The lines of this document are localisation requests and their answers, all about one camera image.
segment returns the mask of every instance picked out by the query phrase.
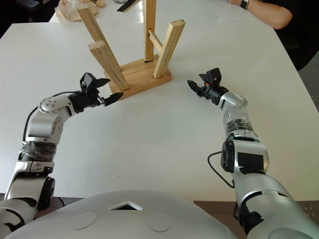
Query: hand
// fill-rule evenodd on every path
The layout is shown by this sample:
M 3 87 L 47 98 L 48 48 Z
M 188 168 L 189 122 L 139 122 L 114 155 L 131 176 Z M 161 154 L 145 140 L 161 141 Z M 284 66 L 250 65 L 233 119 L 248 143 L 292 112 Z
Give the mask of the hand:
M 241 0 L 229 0 L 229 2 L 231 4 L 234 4 L 234 5 L 240 5 L 241 4 Z

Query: person's arm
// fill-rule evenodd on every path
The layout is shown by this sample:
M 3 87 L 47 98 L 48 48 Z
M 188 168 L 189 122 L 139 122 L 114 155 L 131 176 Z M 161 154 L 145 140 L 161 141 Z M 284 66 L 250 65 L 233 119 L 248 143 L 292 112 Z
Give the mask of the person's arm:
M 229 0 L 229 2 L 240 5 L 241 0 Z M 259 0 L 249 0 L 247 9 L 274 29 L 284 28 L 293 17 L 286 8 Z

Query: gray carpet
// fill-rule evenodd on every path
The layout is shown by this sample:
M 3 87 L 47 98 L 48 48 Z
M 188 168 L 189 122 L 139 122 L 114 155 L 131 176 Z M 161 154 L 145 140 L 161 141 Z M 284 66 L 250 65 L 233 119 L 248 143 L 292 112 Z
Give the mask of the gray carpet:
M 299 71 L 299 75 L 319 111 L 319 52 L 305 68 Z

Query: upside-down wooden stool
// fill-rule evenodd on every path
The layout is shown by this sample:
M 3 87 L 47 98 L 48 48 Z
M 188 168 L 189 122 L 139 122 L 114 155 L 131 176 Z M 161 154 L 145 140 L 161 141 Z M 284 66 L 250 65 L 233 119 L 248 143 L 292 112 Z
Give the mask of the upside-down wooden stool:
M 119 66 L 95 16 L 89 8 L 77 9 L 93 40 L 89 50 L 111 79 L 112 93 L 123 92 L 121 99 L 171 80 L 167 69 L 179 37 L 185 26 L 183 20 L 169 23 L 163 44 L 155 34 L 156 0 L 144 0 L 144 59 Z M 154 46 L 159 55 L 154 55 Z

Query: dark floor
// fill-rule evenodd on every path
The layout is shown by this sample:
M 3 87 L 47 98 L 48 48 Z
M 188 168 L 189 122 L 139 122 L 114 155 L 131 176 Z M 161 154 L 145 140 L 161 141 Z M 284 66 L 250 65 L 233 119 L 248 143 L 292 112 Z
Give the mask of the dark floor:
M 0 201 L 3 200 L 4 194 L 0 194 Z M 77 202 L 82 198 L 62 198 L 65 205 Z M 246 234 L 238 222 L 232 216 L 235 202 L 207 202 L 207 201 L 194 201 L 196 205 L 215 217 L 221 223 L 226 225 L 238 238 L 245 239 Z M 319 225 L 319 201 L 302 201 L 298 202 L 304 209 L 306 215 L 310 217 L 315 223 Z M 35 218 L 42 217 L 51 213 L 59 208 L 62 208 L 62 202 L 54 197 L 51 201 L 50 207 L 44 211 L 37 213 Z
M 298 73 L 319 111 L 319 52 Z

